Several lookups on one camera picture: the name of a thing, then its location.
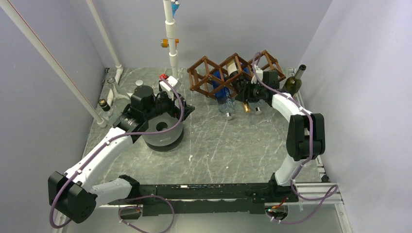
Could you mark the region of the gold capped dark bottle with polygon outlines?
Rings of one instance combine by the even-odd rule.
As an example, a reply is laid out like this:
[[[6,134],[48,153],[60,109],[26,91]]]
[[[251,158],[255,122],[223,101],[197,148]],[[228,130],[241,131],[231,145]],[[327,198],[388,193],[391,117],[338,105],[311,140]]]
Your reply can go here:
[[[234,76],[237,76],[239,74],[239,69],[235,59],[230,60],[225,67],[228,74],[225,78],[226,81],[232,79]],[[251,109],[249,103],[246,101],[244,92],[246,89],[247,81],[248,80],[246,76],[244,75],[244,73],[242,73],[238,76],[237,79],[231,82],[231,85],[234,87],[234,93],[236,93],[235,100],[240,101],[242,103],[244,112],[249,113],[251,112]]]

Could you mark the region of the dark green wine bottle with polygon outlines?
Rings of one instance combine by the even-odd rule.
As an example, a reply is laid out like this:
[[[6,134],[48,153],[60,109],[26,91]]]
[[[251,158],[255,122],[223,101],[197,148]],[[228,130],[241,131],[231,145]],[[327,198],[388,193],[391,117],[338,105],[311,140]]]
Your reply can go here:
[[[300,90],[302,86],[302,75],[304,71],[307,69],[307,66],[301,64],[295,74],[290,76],[284,83],[282,89],[288,92],[292,97]]]

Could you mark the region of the tall clear glass bottle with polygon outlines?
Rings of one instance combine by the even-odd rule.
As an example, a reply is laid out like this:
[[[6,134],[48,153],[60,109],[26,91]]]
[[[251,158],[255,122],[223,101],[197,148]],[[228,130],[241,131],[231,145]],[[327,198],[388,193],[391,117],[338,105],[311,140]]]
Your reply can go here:
[[[108,77],[107,84],[109,86],[108,102],[114,103],[116,100],[124,98],[124,94],[114,77]]]

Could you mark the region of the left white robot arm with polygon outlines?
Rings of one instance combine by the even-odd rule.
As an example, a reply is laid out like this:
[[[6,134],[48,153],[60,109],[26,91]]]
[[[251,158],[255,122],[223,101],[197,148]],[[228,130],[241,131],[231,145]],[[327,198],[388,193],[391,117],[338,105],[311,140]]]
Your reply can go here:
[[[195,107],[187,104],[174,88],[170,91],[163,88],[158,96],[149,86],[136,88],[103,140],[66,172],[55,171],[49,176],[50,225],[55,229],[66,225],[54,222],[56,210],[68,221],[82,223],[101,205],[115,200],[135,203],[141,195],[137,180],[121,175],[111,182],[96,185],[96,179],[141,135],[167,135],[194,110]]]

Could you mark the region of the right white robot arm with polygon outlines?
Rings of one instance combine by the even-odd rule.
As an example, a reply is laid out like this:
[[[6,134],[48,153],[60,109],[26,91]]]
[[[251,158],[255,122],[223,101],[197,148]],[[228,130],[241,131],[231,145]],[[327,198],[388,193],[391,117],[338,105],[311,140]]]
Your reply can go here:
[[[275,71],[256,71],[251,80],[243,78],[236,84],[236,100],[241,102],[265,101],[288,122],[286,138],[287,156],[274,172],[268,187],[268,196],[280,201],[289,186],[295,189],[295,178],[302,168],[326,149],[325,121],[320,113],[312,113],[296,101],[292,94],[279,88]]]

